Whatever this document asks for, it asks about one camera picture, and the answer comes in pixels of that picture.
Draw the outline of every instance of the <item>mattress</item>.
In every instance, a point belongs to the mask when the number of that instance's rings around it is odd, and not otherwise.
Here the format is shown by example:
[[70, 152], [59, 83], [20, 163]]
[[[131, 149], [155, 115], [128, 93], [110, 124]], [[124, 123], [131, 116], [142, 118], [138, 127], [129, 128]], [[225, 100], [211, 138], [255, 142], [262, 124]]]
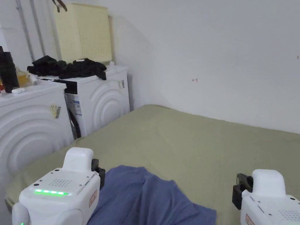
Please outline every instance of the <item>mattress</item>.
[[145, 167], [174, 180], [191, 201], [217, 210], [217, 225], [239, 224], [240, 212], [231, 202], [237, 173], [278, 170], [287, 193], [300, 199], [300, 135], [147, 105], [29, 165], [10, 184], [7, 204], [12, 206], [24, 188], [62, 167], [74, 146], [91, 148], [106, 170]]

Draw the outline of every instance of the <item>blue towel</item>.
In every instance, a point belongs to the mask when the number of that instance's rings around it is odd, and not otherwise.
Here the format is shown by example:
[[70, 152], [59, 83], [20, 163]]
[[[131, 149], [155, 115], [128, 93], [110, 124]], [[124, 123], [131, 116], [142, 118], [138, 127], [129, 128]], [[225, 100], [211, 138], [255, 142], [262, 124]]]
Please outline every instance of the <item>blue towel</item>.
[[99, 203], [88, 225], [214, 225], [215, 222], [216, 211], [193, 204], [174, 181], [164, 181], [144, 167], [119, 166], [107, 172]]

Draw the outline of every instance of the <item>white pipe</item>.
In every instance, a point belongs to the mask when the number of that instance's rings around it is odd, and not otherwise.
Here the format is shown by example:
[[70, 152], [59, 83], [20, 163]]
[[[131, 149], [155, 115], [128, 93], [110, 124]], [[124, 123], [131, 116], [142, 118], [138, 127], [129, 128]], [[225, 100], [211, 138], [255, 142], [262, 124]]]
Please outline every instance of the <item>white pipe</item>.
[[34, 4], [33, 0], [29, 0], [29, 1], [30, 1], [31, 9], [32, 9], [35, 27], [37, 28], [37, 34], [38, 34], [38, 39], [40, 41], [40, 47], [42, 49], [43, 56], [45, 56], [46, 55], [45, 47], [44, 47], [43, 38], [42, 38], [41, 30], [40, 30], [40, 25], [38, 23], [38, 16], [37, 16], [37, 12], [35, 9], [35, 4]]
[[22, 26], [23, 26], [23, 31], [25, 33], [25, 37], [26, 37], [26, 41], [27, 41], [27, 45], [28, 45], [30, 57], [31, 57], [32, 61], [35, 61], [35, 58], [34, 58], [34, 55], [33, 55], [33, 50], [32, 50], [32, 45], [31, 45], [31, 42], [30, 42], [30, 37], [29, 37], [29, 34], [28, 34], [27, 25], [26, 25], [26, 22], [25, 22], [25, 19], [24, 19], [22, 5], [21, 5], [20, 0], [16, 0], [16, 3], [17, 3], [17, 10], [19, 11], [21, 22], [22, 22]]

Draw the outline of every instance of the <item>yellow laundry basket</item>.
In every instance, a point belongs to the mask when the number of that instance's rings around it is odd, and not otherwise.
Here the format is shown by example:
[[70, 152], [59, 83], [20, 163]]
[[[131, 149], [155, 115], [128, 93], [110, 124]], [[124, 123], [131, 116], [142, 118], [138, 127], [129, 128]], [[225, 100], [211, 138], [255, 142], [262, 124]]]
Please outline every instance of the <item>yellow laundry basket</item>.
[[75, 3], [66, 6], [67, 12], [61, 9], [58, 13], [56, 7], [54, 10], [62, 59], [66, 62], [83, 58], [111, 61], [107, 8]]

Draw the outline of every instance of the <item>washing machine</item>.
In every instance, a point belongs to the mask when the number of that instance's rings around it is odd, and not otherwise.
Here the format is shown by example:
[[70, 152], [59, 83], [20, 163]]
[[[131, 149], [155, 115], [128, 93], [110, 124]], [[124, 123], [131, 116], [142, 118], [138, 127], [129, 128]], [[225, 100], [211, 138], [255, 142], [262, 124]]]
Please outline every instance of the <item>washing machine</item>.
[[67, 85], [67, 107], [70, 117], [79, 125], [78, 137], [85, 137], [129, 113], [127, 71], [128, 67], [111, 62], [106, 81], [97, 76], [56, 80]]
[[4, 204], [6, 185], [17, 171], [69, 145], [73, 133], [65, 84], [39, 83], [20, 94], [0, 96], [0, 218], [11, 221]]

